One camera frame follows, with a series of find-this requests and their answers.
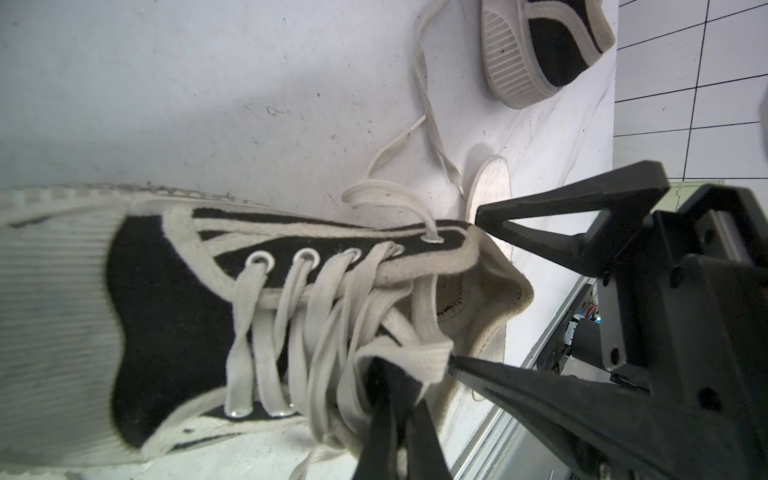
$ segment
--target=metal eyelet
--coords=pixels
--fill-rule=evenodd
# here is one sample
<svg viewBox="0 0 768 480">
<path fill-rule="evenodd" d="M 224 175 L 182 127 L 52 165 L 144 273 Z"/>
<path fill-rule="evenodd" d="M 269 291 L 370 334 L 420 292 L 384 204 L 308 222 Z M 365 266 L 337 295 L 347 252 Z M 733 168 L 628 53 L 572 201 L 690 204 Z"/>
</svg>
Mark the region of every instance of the metal eyelet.
<svg viewBox="0 0 768 480">
<path fill-rule="evenodd" d="M 249 266 L 250 264 L 256 263 L 256 262 L 266 263 L 267 273 L 271 272 L 272 269 L 275 267 L 275 257 L 273 257 L 271 253 L 265 250 L 257 250 L 252 254 L 250 254 L 248 258 L 245 259 L 245 266 Z"/>
<path fill-rule="evenodd" d="M 293 262 L 299 261 L 299 258 L 305 258 L 312 260 L 312 270 L 316 269 L 320 265 L 320 254 L 313 248 L 303 248 L 293 255 Z"/>
<path fill-rule="evenodd" d="M 360 260 L 360 257 L 362 257 L 362 250 L 360 250 L 359 248 L 348 248 L 344 250 L 344 255 L 347 255 L 349 253 L 354 255 L 350 263 L 355 263 L 357 260 Z"/>
<path fill-rule="evenodd" d="M 426 242 L 426 243 L 443 243 L 443 242 L 445 242 L 445 238 L 440 237 L 440 236 L 438 236 L 437 238 L 429 238 L 427 236 L 427 233 L 424 233 L 421 236 L 421 240 L 422 240 L 422 242 Z"/>
<path fill-rule="evenodd" d="M 395 243 L 395 246 L 392 248 L 392 250 L 393 252 L 389 255 L 390 258 L 402 255 L 402 253 L 406 251 L 406 248 L 399 243 Z"/>
</svg>

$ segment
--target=white shoelace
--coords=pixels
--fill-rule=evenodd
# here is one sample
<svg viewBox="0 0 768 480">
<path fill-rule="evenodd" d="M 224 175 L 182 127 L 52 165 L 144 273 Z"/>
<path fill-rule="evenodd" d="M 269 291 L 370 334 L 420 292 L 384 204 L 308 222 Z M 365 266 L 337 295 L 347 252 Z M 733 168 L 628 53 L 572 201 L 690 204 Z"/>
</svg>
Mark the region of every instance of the white shoelace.
<svg viewBox="0 0 768 480">
<path fill-rule="evenodd" d="M 422 240 L 443 241 L 429 209 L 399 185 L 368 180 L 349 188 L 343 200 L 354 207 L 396 205 L 413 210 L 425 223 Z M 174 225 L 186 222 L 172 218 L 172 212 L 167 216 Z M 194 228 L 201 227 L 203 223 L 198 222 Z M 210 255 L 200 258 L 200 251 L 189 254 L 182 237 L 169 235 L 185 260 L 198 265 L 193 270 L 210 271 Z M 238 248 L 237 243 L 232 243 L 232 250 Z M 437 325 L 437 277 L 427 275 L 411 282 L 374 287 L 379 264 L 403 251 L 401 245 L 383 241 L 349 272 L 349 265 L 362 256 L 361 250 L 353 248 L 330 257 L 320 267 L 308 300 L 302 302 L 309 274 L 319 267 L 320 258 L 311 248 L 301 249 L 293 257 L 276 310 L 259 305 L 274 259 L 266 251 L 253 252 L 225 294 L 232 302 L 235 339 L 227 357 L 224 411 L 232 417 L 249 415 L 257 392 L 271 416 L 298 412 L 308 419 L 318 443 L 359 451 L 372 410 L 363 380 L 373 357 L 399 366 L 425 388 L 441 382 L 453 341 Z M 407 296 L 411 296 L 411 319 L 394 307 Z M 380 335 L 380 326 L 389 335 Z M 249 331 L 253 348 L 247 341 Z M 281 379 L 277 359 L 286 344 L 288 367 Z M 312 461 L 323 455 L 313 449 L 291 478 L 304 478 Z"/>
</svg>

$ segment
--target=black canvas sneaker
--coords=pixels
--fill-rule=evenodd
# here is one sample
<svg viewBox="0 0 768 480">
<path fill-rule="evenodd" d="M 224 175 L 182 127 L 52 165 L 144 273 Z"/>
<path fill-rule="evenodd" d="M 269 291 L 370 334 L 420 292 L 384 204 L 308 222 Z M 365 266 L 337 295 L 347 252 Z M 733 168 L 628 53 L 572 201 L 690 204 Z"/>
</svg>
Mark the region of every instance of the black canvas sneaker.
<svg viewBox="0 0 768 480">
<path fill-rule="evenodd" d="M 482 0 L 481 38 L 488 84 L 512 108 L 558 93 L 616 42 L 598 0 Z"/>
<path fill-rule="evenodd" d="M 358 204 L 414 198 L 375 180 Z M 0 464 L 146 462 L 303 423 L 359 453 L 367 366 L 428 386 L 442 421 L 450 352 L 477 356 L 532 299 L 482 230 L 374 230 L 184 190 L 0 193 Z"/>
</svg>

